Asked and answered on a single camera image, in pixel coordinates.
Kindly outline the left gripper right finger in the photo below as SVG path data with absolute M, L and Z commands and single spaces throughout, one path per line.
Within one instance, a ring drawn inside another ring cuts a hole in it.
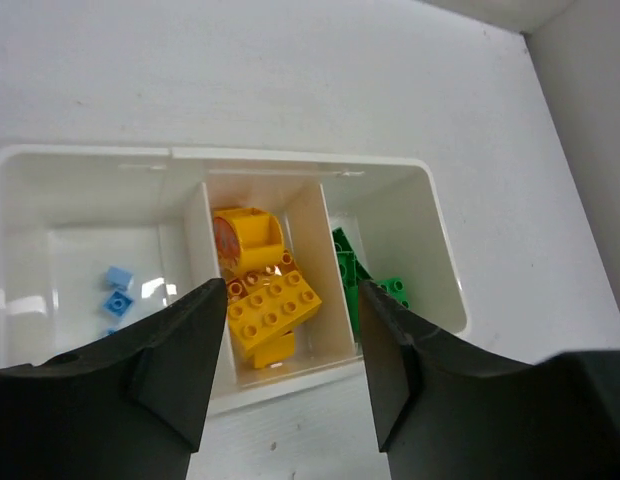
M 526 364 L 359 288 L 379 450 L 395 479 L 620 479 L 620 350 Z

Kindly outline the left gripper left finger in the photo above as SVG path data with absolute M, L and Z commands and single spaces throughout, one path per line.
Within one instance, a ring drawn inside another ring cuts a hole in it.
M 183 479 L 226 316 L 213 278 L 41 365 L 0 369 L 0 479 Z

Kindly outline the small blue lego brick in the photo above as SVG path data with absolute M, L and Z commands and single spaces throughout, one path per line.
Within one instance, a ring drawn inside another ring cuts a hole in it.
M 113 290 L 102 305 L 102 310 L 118 320 L 123 319 L 134 304 L 134 299 L 126 292 Z

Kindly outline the green lego brick square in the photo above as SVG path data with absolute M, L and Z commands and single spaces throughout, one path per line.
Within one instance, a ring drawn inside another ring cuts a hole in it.
M 377 285 L 388 295 L 394 298 L 406 309 L 410 309 L 411 305 L 408 301 L 405 284 L 400 277 L 391 277 L 383 280 L 377 280 Z

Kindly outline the yellow long lego brick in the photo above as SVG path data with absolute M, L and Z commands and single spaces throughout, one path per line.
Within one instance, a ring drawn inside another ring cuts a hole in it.
M 293 270 L 227 308 L 229 330 L 243 359 L 294 330 L 320 309 L 322 300 L 302 275 Z

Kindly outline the orange lego brick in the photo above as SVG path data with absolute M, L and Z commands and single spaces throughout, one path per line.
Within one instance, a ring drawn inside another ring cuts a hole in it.
M 248 271 L 239 276 L 225 272 L 227 298 L 234 303 L 295 270 L 298 266 L 290 251 L 285 249 L 277 264 L 265 265 L 261 270 Z

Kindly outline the yellow round lego piece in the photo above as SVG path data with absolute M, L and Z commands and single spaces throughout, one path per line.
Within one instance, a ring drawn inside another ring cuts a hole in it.
M 236 276 L 276 264 L 285 248 L 277 217 L 257 208 L 215 210 L 213 235 L 220 267 Z

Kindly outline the light blue lego brick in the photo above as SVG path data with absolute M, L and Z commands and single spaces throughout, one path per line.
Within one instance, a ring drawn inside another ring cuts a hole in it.
M 133 285 L 133 274 L 123 268 L 110 266 L 104 277 L 105 285 L 114 290 L 127 292 Z

